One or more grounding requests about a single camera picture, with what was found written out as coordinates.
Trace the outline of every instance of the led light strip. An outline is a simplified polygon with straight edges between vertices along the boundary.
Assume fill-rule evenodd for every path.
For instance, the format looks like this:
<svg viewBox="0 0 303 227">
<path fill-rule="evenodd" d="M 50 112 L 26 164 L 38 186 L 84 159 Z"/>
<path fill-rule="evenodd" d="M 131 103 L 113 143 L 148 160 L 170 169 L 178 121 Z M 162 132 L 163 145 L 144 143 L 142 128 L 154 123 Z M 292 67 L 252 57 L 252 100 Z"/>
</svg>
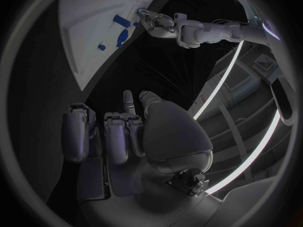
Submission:
<svg viewBox="0 0 303 227">
<path fill-rule="evenodd" d="M 232 180 L 237 178 L 243 171 L 245 171 L 250 164 L 257 158 L 257 156 L 261 153 L 261 151 L 264 149 L 266 144 L 268 143 L 269 139 L 273 135 L 278 122 L 280 120 L 280 114 L 279 111 L 276 111 L 276 114 L 274 116 L 274 119 L 272 123 L 270 124 L 270 127 L 268 131 L 266 132 L 265 136 L 259 143 L 259 145 L 256 147 L 256 149 L 253 151 L 253 153 L 244 161 L 232 174 L 230 174 L 227 178 L 219 182 L 218 184 L 215 184 L 213 187 L 207 189 L 205 192 L 207 194 L 213 194 L 214 192 L 217 192 L 221 188 L 225 187 L 227 184 L 229 184 Z"/>
<path fill-rule="evenodd" d="M 271 34 L 272 36 L 274 36 L 275 38 L 277 38 L 278 40 L 280 40 L 280 38 L 279 38 L 277 35 L 275 35 L 273 32 L 271 32 L 271 31 L 265 26 L 264 23 L 262 23 L 262 25 L 263 25 L 263 28 L 264 28 L 269 34 Z"/>
<path fill-rule="evenodd" d="M 199 118 L 199 116 L 202 114 L 202 112 L 206 109 L 206 107 L 210 104 L 210 102 L 213 100 L 213 98 L 216 96 L 217 92 L 220 90 L 220 88 L 222 87 L 223 83 L 225 82 L 228 74 L 230 73 L 233 65 L 236 62 L 236 59 L 240 53 L 240 50 L 242 48 L 243 45 L 243 41 L 240 42 L 240 44 L 238 45 L 237 51 L 233 57 L 233 59 L 231 60 L 228 68 L 226 69 L 226 72 L 224 73 L 222 79 L 219 81 L 219 84 L 216 86 L 215 90 L 212 92 L 212 94 L 210 95 L 210 97 L 206 100 L 206 102 L 204 103 L 204 105 L 199 109 L 199 111 L 195 114 L 195 116 L 193 117 L 194 120 L 197 120 L 197 118 Z"/>
</svg>

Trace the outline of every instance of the robotic arm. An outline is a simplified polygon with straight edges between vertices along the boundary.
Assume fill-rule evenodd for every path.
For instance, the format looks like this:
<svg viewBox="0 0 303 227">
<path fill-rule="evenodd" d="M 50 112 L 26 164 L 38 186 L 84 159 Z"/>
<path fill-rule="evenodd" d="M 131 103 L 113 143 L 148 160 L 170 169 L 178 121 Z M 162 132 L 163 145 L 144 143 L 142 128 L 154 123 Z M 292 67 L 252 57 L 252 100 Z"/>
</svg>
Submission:
<svg viewBox="0 0 303 227">
<path fill-rule="evenodd" d="M 187 20 L 186 14 L 175 13 L 174 20 L 164 14 L 139 10 L 140 20 L 147 32 L 157 38 L 176 38 L 179 46 L 198 48 L 202 43 L 217 43 L 222 39 L 230 42 L 243 40 L 269 47 L 264 29 L 241 26 L 236 22 L 225 24 L 201 23 Z"/>
</svg>

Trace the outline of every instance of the white light strip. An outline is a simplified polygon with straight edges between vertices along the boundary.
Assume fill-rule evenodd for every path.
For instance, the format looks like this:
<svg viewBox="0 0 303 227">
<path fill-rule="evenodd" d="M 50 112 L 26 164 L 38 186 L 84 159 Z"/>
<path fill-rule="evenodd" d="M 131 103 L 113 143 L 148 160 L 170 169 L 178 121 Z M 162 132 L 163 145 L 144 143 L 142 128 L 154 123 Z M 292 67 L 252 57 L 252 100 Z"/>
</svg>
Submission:
<svg viewBox="0 0 303 227">
<path fill-rule="evenodd" d="M 206 102 L 204 103 L 204 105 L 199 109 L 199 111 L 196 113 L 196 115 L 193 117 L 194 120 L 197 120 L 197 118 L 199 118 L 199 116 L 203 113 L 203 111 L 206 109 L 206 107 L 210 104 L 210 102 L 213 100 L 213 98 L 216 96 L 217 92 L 220 90 L 220 88 L 222 87 L 223 83 L 225 82 L 228 74 L 230 73 L 233 65 L 236 62 L 236 59 L 240 53 L 241 47 L 243 45 L 243 41 L 240 42 L 240 44 L 238 45 L 237 51 L 233 57 L 233 59 L 231 60 L 228 68 L 226 69 L 226 72 L 224 73 L 222 79 L 219 81 L 219 84 L 216 86 L 215 90 L 212 92 L 212 94 L 210 95 L 210 97 L 206 100 Z"/>
<path fill-rule="evenodd" d="M 279 111 L 276 111 L 275 117 L 269 126 L 268 131 L 266 132 L 265 136 L 259 143 L 259 145 L 256 147 L 256 149 L 253 151 L 253 153 L 246 159 L 245 162 L 243 162 L 232 174 L 230 174 L 227 178 L 219 182 L 218 184 L 215 184 L 213 187 L 207 189 L 205 192 L 207 194 L 213 194 L 214 192 L 217 192 L 221 188 L 225 187 L 227 184 L 229 184 L 232 180 L 237 178 L 242 172 L 244 172 L 250 164 L 257 158 L 257 156 L 261 153 L 261 151 L 264 149 L 266 144 L 268 143 L 269 139 L 273 135 L 278 122 L 280 120 L 280 114 Z"/>
<path fill-rule="evenodd" d="M 265 26 L 264 23 L 262 23 L 262 25 L 263 25 L 263 28 L 264 28 L 269 34 L 271 34 L 272 36 L 274 36 L 276 39 L 280 40 L 280 38 L 279 38 L 277 35 L 275 35 L 273 32 L 271 32 L 271 31 Z"/>
</svg>

